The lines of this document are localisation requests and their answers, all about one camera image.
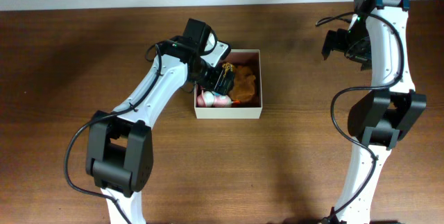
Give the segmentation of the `yellow small toy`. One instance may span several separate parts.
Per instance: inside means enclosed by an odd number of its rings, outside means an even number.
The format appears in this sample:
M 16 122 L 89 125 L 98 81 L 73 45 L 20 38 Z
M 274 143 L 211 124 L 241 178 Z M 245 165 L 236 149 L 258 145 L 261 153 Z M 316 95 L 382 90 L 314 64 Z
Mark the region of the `yellow small toy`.
M 224 62 L 222 64 L 223 68 L 223 76 L 226 77 L 228 74 L 234 73 L 236 71 L 236 67 L 229 62 Z

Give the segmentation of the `pink white duck toy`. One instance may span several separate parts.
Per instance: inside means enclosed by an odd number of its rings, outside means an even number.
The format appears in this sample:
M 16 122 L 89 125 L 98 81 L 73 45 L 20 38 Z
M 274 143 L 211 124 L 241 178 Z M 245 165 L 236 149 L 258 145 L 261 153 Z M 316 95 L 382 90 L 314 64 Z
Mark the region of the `pink white duck toy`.
M 198 107 L 232 107 L 240 104 L 240 101 L 233 101 L 229 96 L 222 96 L 211 91 L 202 91 L 196 97 Z

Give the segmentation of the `brown plush bear toy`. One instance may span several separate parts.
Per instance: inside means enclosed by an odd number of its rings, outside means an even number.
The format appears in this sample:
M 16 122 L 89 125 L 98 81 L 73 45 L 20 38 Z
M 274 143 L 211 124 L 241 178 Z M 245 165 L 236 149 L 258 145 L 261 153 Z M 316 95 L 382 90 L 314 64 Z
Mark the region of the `brown plush bear toy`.
M 233 101 L 250 103 L 257 95 L 257 77 L 249 66 L 238 65 L 234 69 L 234 84 L 228 96 Z

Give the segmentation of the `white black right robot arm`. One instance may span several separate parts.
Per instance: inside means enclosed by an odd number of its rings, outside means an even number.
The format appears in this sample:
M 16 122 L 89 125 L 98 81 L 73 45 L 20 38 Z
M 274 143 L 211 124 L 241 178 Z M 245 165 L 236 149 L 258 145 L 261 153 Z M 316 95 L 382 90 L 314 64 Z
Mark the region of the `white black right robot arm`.
M 348 129 L 337 131 L 352 142 L 345 184 L 330 214 L 322 223 L 369 223 L 370 207 L 383 165 L 396 144 L 424 112 L 427 97 L 416 93 L 408 64 L 406 29 L 410 0 L 353 0 L 354 9 L 337 15 L 347 29 L 328 31 L 322 55 L 332 51 L 372 71 L 369 86 L 348 114 Z

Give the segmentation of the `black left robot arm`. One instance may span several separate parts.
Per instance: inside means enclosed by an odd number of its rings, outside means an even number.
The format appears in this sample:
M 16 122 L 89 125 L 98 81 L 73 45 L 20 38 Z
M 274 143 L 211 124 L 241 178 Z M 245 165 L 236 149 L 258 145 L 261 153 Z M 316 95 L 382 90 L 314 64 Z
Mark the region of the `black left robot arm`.
M 153 64 L 133 93 L 89 126 L 86 172 L 105 196 L 112 223 L 145 223 L 142 189 L 153 168 L 152 128 L 173 94 L 190 82 L 220 95 L 234 85 L 222 64 L 231 52 L 203 21 L 189 19 L 182 35 L 154 44 Z

